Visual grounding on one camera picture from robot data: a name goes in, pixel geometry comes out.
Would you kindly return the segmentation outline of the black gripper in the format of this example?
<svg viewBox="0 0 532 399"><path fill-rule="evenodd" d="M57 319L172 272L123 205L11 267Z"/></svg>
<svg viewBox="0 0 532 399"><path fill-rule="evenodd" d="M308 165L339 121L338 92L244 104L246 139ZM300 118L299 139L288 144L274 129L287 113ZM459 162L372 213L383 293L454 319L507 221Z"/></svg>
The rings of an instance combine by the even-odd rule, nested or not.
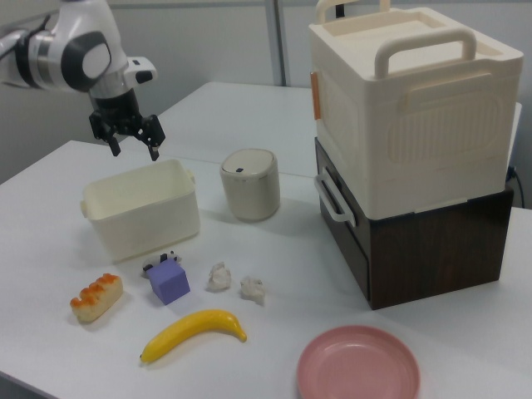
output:
<svg viewBox="0 0 532 399"><path fill-rule="evenodd" d="M117 128L120 135L133 135L144 143L151 160L157 161L165 133L156 115L141 116L133 89L112 98L92 98L91 104L94 108L89 116L92 133L97 140L108 144L115 157L121 153L115 138Z"/></svg>

